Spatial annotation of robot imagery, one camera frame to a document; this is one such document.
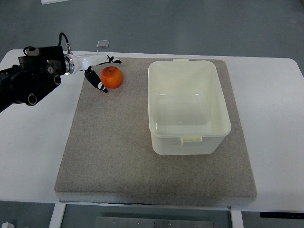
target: plastic container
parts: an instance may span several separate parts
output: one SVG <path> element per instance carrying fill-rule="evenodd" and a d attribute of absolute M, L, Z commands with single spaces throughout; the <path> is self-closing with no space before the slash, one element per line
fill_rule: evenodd
<path fill-rule="evenodd" d="M 210 154 L 231 123 L 215 65 L 157 61 L 148 70 L 152 146 L 160 155 Z"/>

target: container handle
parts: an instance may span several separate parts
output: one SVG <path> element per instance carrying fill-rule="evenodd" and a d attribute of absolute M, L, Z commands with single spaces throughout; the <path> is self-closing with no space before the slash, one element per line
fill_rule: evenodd
<path fill-rule="evenodd" d="M 181 145 L 182 146 L 194 146 L 194 145 L 201 145 L 203 143 L 202 136 L 192 136 L 192 137 L 182 137 L 181 138 Z"/>

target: cable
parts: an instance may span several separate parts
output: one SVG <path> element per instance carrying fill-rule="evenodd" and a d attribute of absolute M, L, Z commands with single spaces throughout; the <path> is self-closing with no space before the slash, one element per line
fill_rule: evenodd
<path fill-rule="evenodd" d="M 25 53 L 25 51 L 26 51 L 26 49 L 28 49 L 28 48 L 33 48 L 33 49 L 35 49 L 33 46 L 27 46 L 27 47 L 25 47 L 25 48 L 23 49 L 23 53 L 24 53 L 26 56 L 28 56 L 28 55 L 27 55 L 27 53 Z"/>
<path fill-rule="evenodd" d="M 61 36 L 64 36 L 64 38 L 66 39 L 66 43 L 68 44 L 68 39 L 67 39 L 67 36 L 63 33 L 63 32 L 61 32 L 60 34 L 59 34 L 59 42 L 58 42 L 58 46 L 60 46 L 61 45 Z"/>

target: tangerine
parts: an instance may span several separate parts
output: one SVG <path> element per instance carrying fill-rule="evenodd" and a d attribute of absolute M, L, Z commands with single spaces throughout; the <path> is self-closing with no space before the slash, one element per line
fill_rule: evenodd
<path fill-rule="evenodd" d="M 108 66 L 101 71 L 100 79 L 104 86 L 110 89 L 116 89 L 123 83 L 123 74 L 115 66 Z"/>

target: gray felt mat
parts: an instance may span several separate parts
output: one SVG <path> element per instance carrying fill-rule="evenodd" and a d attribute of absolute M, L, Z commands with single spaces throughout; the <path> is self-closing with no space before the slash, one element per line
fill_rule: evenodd
<path fill-rule="evenodd" d="M 188 206 L 246 205 L 255 182 L 228 70 L 216 65 L 232 130 L 210 155 L 152 149 L 147 74 L 158 60 L 122 58 L 123 84 L 107 94 L 84 81 L 55 185 L 60 201 Z M 101 70 L 109 65 L 95 67 Z"/>

